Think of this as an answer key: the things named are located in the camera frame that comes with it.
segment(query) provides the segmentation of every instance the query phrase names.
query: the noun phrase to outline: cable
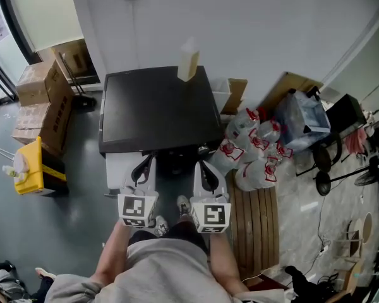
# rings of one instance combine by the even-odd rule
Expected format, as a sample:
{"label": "cable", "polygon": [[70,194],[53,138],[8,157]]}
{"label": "cable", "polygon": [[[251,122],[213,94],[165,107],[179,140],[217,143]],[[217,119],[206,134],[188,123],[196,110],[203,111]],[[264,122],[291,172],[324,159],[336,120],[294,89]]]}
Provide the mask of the cable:
{"label": "cable", "polygon": [[129,12],[130,12],[131,23],[132,23],[133,43],[135,45],[136,65],[138,66],[138,69],[140,69],[139,51],[138,51],[138,37],[136,36],[135,12],[133,10],[133,1],[129,1]]}
{"label": "cable", "polygon": [[319,284],[320,281],[321,281],[322,279],[324,279],[325,277],[327,277],[327,281],[326,281],[326,282],[328,282],[328,281],[330,280],[330,277],[329,277],[329,276],[324,275],[324,276],[322,276],[322,277],[320,277],[320,278],[318,279],[317,284]]}
{"label": "cable", "polygon": [[260,275],[263,275],[264,274],[264,271],[267,271],[267,270],[281,270],[282,268],[274,268],[274,267],[270,267],[270,268],[267,268],[266,270],[263,270],[260,274],[258,274],[257,276],[253,276],[253,277],[249,277],[249,278],[245,278],[244,280],[242,280],[242,282],[245,282],[246,280],[251,280],[253,278],[256,278],[256,277],[259,277]]}
{"label": "cable", "polygon": [[343,183],[348,177],[349,177],[349,176],[343,178],[343,179],[342,179],[342,180],[341,180],[336,186],[332,187],[332,188],[330,189],[330,191],[334,190],[337,186],[339,186],[341,183]]}
{"label": "cable", "polygon": [[317,236],[320,239],[320,241],[322,242],[322,247],[320,248],[320,251],[318,252],[318,254],[316,255],[316,257],[314,258],[313,263],[311,264],[310,269],[305,274],[303,274],[303,276],[306,276],[313,269],[313,266],[315,265],[317,258],[320,257],[320,254],[323,252],[323,250],[325,248],[325,243],[324,243],[322,237],[320,236],[320,225],[322,224],[322,211],[323,211],[324,201],[326,200],[326,197],[327,196],[324,197],[323,202],[322,202],[322,207],[320,208],[320,214],[319,214],[319,218],[318,218],[318,227],[317,227]]}

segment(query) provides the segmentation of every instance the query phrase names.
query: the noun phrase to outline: cardboard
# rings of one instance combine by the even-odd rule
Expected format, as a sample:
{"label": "cardboard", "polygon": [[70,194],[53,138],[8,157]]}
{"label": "cardboard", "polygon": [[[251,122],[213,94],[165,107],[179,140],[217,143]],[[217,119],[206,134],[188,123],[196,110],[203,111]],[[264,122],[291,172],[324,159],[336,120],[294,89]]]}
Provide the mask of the cardboard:
{"label": "cardboard", "polygon": [[57,63],[61,67],[62,72],[66,77],[69,77],[69,73],[63,64],[59,53],[61,53],[75,76],[79,76],[80,74],[87,72],[88,63],[86,59],[88,56],[88,50],[84,39],[74,40],[72,42],[56,45],[52,47],[52,51],[55,54]]}
{"label": "cardboard", "polygon": [[237,114],[248,81],[235,78],[229,78],[228,81],[231,94],[222,110],[222,114]]}
{"label": "cardboard", "polygon": [[276,106],[284,97],[286,97],[291,88],[307,92],[314,86],[317,86],[320,89],[323,86],[323,83],[291,72],[285,72],[279,79],[278,83],[265,97],[264,101],[260,104],[260,107],[265,110],[267,118],[269,118],[274,114]]}
{"label": "cardboard", "polygon": [[74,93],[56,61],[27,66],[17,92],[21,108],[12,137],[26,145],[40,136],[43,148],[62,154]]}

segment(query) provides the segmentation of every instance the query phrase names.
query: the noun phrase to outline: concrete floor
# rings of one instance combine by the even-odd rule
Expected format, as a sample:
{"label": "concrete floor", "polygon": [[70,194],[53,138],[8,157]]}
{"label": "concrete floor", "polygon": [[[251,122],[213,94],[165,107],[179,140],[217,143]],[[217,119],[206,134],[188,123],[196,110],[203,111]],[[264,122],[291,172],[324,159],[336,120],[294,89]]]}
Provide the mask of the concrete floor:
{"label": "concrete floor", "polygon": [[[329,148],[332,158],[334,149]],[[348,152],[343,151],[341,158]],[[379,191],[378,184],[365,187],[354,185],[360,176],[350,176],[345,180],[332,183],[333,189],[323,198],[316,190],[315,181],[318,169],[296,177],[313,165],[311,153],[305,152],[294,157],[293,161],[284,162],[278,169],[277,199],[280,227],[280,266],[294,265],[311,282],[316,283],[321,276],[331,275],[335,270],[349,270],[352,264],[338,256],[344,256],[346,250],[337,240],[346,238],[345,231],[351,220],[364,220],[367,212],[372,214],[373,226],[371,237],[362,248],[363,270],[359,277],[359,285],[366,286],[372,277],[372,267],[376,251],[379,247]],[[329,175],[331,178],[355,171],[362,165],[355,156],[350,156],[344,162],[336,163]],[[320,236],[328,244],[328,251],[317,257],[321,242],[318,238],[320,209],[323,205]],[[279,266],[267,271],[267,275],[287,285],[291,278]],[[339,275],[342,285],[345,274]]]}
{"label": "concrete floor", "polygon": [[[63,158],[68,197],[17,195],[1,171],[10,162],[0,156],[0,261],[15,264],[30,292],[39,287],[38,266],[55,274],[90,276],[117,219],[116,202],[103,195],[107,183],[98,149],[99,104],[95,112],[73,114],[70,123]],[[13,153],[21,146],[11,137],[18,109],[18,104],[0,107],[0,147]]]}

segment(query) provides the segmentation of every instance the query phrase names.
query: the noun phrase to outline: wooden bench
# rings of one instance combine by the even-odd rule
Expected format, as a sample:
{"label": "wooden bench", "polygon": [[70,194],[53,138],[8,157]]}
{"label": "wooden bench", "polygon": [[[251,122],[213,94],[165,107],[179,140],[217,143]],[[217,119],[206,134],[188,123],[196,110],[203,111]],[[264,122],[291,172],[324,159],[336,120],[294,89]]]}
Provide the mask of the wooden bench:
{"label": "wooden bench", "polygon": [[236,187],[235,173],[229,172],[226,182],[233,252],[243,280],[279,264],[278,206],[274,187],[243,192]]}

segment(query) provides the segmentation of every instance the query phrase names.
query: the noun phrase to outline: black cable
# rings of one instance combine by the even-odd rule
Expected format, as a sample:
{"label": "black cable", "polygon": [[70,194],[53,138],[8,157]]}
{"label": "black cable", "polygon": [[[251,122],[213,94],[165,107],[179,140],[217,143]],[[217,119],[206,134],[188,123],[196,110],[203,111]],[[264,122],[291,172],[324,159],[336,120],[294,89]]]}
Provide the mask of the black cable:
{"label": "black cable", "polygon": [[322,211],[323,211],[323,206],[324,206],[325,200],[326,200],[326,196],[324,197],[323,202],[322,202],[322,207],[320,208],[320,214],[319,214],[319,219],[318,219],[318,228],[317,228],[317,236],[320,239],[320,241],[322,242],[322,247],[320,248],[320,251],[318,252],[316,258],[313,260],[313,264],[311,264],[310,269],[305,274],[303,274],[303,276],[306,276],[313,269],[313,266],[315,265],[317,258],[319,258],[320,254],[322,253],[322,251],[325,247],[324,241],[323,241],[322,237],[320,237],[320,225],[322,223]]}
{"label": "black cable", "polygon": [[320,278],[318,279],[317,284],[319,284],[319,283],[321,282],[321,280],[323,280],[323,279],[326,278],[326,277],[327,277],[327,281],[326,281],[326,282],[328,282],[328,281],[330,280],[330,276],[324,275],[324,276],[322,276],[322,277],[320,277]]}
{"label": "black cable", "polygon": [[318,217],[317,236],[320,239],[320,241],[322,242],[322,248],[320,249],[320,252],[324,249],[324,241],[323,241],[322,237],[320,237],[320,224],[322,223],[322,211],[323,211],[323,206],[324,206],[324,201],[325,200],[326,200],[326,196],[323,199],[322,208],[320,209],[320,214],[319,214],[319,217]]}
{"label": "black cable", "polygon": [[342,180],[341,180],[336,186],[332,187],[332,188],[330,189],[330,191],[334,190],[338,185],[340,185],[341,183],[343,183],[348,177],[349,177],[349,176],[343,178],[343,179],[342,179]]}

